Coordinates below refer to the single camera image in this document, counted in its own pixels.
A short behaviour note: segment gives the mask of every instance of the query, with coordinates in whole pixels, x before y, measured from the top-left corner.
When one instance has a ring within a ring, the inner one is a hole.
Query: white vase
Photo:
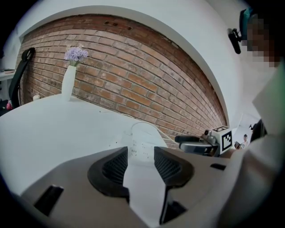
[[[75,66],[68,66],[62,81],[61,97],[64,101],[69,101],[74,87],[74,80],[76,74]]]

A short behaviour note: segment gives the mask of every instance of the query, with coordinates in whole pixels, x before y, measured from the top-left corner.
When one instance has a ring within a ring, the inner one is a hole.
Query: purple flowers
[[[82,50],[80,47],[74,47],[67,50],[64,59],[69,60],[71,66],[77,66],[77,64],[87,56],[87,51]]]

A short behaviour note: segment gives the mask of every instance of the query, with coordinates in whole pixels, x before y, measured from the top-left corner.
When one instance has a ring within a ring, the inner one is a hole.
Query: white plastic cup
[[[33,96],[33,101],[39,100],[40,98],[41,98],[40,95],[35,95],[35,96]]]

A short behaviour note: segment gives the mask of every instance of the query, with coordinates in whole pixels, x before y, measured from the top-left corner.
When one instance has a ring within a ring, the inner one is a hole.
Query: white arched wall
[[[215,89],[227,122],[234,127],[242,95],[240,60],[227,27],[204,0],[44,0],[21,19],[5,47],[2,65],[14,67],[25,34],[52,20],[78,14],[110,14],[145,24],[178,44],[198,64]]]

